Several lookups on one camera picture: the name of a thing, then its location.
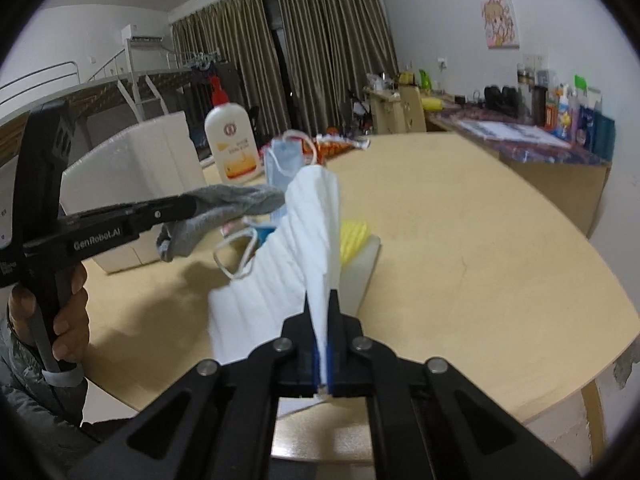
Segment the grey sock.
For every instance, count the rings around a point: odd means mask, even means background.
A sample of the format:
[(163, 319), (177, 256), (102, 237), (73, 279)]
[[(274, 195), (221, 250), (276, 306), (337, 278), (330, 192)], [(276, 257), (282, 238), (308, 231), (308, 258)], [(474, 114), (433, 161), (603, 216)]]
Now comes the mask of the grey sock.
[(269, 184), (215, 184), (184, 193), (195, 204), (190, 218), (165, 222), (156, 239), (163, 262), (189, 257), (213, 229), (245, 216), (271, 214), (285, 204), (284, 192)]

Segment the white cloth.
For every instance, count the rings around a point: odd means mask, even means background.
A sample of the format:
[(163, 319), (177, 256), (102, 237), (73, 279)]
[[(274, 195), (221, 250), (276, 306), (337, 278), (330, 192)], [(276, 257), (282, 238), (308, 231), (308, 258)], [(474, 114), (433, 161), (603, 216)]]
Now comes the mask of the white cloth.
[(329, 383), (328, 311), (338, 289), (341, 197), (337, 176), (319, 165), (298, 170), (285, 215), (248, 269), (208, 295), (209, 338), (222, 364), (247, 358), (280, 335), (284, 320), (309, 308), (319, 385)]

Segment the blue face mask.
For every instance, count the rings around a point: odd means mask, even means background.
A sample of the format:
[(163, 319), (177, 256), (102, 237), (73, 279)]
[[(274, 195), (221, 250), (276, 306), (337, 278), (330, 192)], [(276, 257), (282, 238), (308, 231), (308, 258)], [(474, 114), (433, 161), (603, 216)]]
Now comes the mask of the blue face mask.
[[(318, 148), (308, 134), (297, 130), (288, 130), (271, 141), (264, 149), (264, 163), (266, 178), (269, 184), (274, 184), (280, 191), (285, 192), (296, 174), (308, 164), (318, 162)], [(280, 220), (286, 213), (286, 207), (281, 206), (269, 215), (264, 222), (257, 222), (244, 217), (239, 221), (227, 224), (221, 229), (224, 238), (218, 243), (213, 256), (218, 268), (230, 280), (238, 280), (250, 270), (250, 258), (255, 250), (265, 243), (267, 237), (273, 233)], [(246, 241), (244, 252), (238, 267), (228, 269), (221, 261), (220, 253), (226, 247), (236, 242)]]

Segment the white foam box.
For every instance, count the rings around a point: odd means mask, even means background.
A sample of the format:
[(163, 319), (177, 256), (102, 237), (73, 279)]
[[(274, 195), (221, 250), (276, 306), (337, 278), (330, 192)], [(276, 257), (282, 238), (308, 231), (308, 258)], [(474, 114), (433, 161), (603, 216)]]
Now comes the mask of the white foam box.
[(143, 202), (206, 185), (186, 114), (140, 122), (115, 134), (64, 172), (61, 205), (66, 214)]

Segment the yellow white sponge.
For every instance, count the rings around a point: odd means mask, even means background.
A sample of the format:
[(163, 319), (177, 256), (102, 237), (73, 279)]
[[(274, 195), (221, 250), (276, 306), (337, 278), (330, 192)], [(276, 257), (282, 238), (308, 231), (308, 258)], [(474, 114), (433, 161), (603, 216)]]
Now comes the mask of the yellow white sponge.
[(373, 274), (381, 239), (366, 222), (343, 220), (340, 234), (341, 279), (338, 288), (341, 312), (356, 316)]

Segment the white lotion pump bottle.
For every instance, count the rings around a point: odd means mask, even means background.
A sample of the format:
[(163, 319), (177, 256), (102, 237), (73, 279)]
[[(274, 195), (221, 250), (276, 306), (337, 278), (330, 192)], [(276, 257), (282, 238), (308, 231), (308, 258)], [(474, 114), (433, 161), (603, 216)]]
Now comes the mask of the white lotion pump bottle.
[(262, 170), (250, 118), (244, 107), (230, 101), (218, 76), (210, 76), (209, 82), (213, 108), (204, 122), (207, 142), (221, 181), (241, 184)]

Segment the metal bunk bed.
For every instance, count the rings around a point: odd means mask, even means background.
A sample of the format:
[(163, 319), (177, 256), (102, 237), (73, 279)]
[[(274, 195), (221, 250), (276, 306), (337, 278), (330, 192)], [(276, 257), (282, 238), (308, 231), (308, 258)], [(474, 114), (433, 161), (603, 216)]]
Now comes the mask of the metal bunk bed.
[(132, 36), (86, 80), (79, 66), (64, 61), (33, 70), (1, 86), (1, 161), (17, 157), (29, 111), (41, 103), (65, 100), (73, 115), (89, 117), (127, 105), (136, 122), (151, 110), (171, 112), (166, 98), (183, 93), (195, 74), (208, 74), (222, 60), (219, 51), (177, 52), (162, 37)]

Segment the white air conditioner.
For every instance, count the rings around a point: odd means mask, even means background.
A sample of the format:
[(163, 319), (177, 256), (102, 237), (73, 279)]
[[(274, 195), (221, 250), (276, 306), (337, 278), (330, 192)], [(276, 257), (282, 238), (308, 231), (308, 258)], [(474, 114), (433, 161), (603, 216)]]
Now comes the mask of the white air conditioner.
[(120, 31), (120, 34), (122, 35), (122, 45), (125, 48), (132, 50), (170, 51), (170, 47), (168, 47), (162, 36), (140, 32), (138, 26), (135, 24), (125, 26)]

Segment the grey jacket sleeve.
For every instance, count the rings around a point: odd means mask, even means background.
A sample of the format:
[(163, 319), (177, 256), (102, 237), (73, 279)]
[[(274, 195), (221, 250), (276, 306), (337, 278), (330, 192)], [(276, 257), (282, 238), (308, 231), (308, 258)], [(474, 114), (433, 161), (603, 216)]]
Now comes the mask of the grey jacket sleeve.
[(62, 471), (72, 469), (128, 422), (86, 422), (87, 393), (86, 380), (75, 387), (49, 385), (36, 352), (15, 337), (8, 322), (1, 322), (1, 394), (40, 454)]

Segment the orange snack bag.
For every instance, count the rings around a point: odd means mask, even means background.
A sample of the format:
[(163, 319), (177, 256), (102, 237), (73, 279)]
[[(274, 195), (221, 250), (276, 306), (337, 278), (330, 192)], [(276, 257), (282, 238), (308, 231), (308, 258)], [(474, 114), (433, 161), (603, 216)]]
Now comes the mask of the orange snack bag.
[(314, 137), (314, 149), (316, 154), (311, 156), (315, 165), (324, 165), (328, 160), (350, 151), (365, 151), (370, 148), (371, 141), (368, 138), (350, 138), (337, 133), (323, 133)]

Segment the brown curtains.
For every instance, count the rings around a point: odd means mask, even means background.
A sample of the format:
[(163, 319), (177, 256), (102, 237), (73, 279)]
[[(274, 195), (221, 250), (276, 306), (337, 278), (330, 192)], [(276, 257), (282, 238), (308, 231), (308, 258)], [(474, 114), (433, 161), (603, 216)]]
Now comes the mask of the brown curtains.
[(284, 47), (264, 0), (218, 0), (171, 25), (180, 52), (219, 52), (243, 77), (259, 125), (315, 134), (341, 127), (341, 107), (397, 56), (380, 0), (277, 0)]

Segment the wooden chair smiley back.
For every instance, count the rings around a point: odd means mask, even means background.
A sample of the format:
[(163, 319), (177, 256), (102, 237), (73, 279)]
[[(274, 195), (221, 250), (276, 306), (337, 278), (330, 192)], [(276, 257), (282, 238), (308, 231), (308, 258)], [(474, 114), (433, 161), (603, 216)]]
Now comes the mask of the wooden chair smiley back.
[(398, 92), (402, 109), (404, 110), (407, 131), (410, 133), (426, 133), (426, 121), (419, 88), (401, 84), (398, 87)]

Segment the wooden desk with clutter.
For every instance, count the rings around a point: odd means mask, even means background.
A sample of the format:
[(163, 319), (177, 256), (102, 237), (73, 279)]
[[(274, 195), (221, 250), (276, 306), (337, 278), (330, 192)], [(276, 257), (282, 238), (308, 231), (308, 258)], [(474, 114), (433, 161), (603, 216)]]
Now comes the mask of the wooden desk with clutter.
[[(592, 237), (611, 164), (583, 148), (570, 145), (537, 127), (512, 122), (484, 108), (439, 101), (440, 110), (424, 106), (426, 133), (457, 133), (476, 144), (522, 177), (565, 214), (585, 235)], [(372, 125), (379, 134), (408, 133), (398, 88), (384, 84), (365, 88)]]

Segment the anime wall poster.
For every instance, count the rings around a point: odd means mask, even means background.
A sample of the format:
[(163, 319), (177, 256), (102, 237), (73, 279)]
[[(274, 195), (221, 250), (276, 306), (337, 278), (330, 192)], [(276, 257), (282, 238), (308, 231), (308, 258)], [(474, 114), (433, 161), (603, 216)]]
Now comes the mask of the anime wall poster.
[(486, 0), (482, 4), (482, 18), (488, 49), (517, 49), (520, 46), (512, 0)]

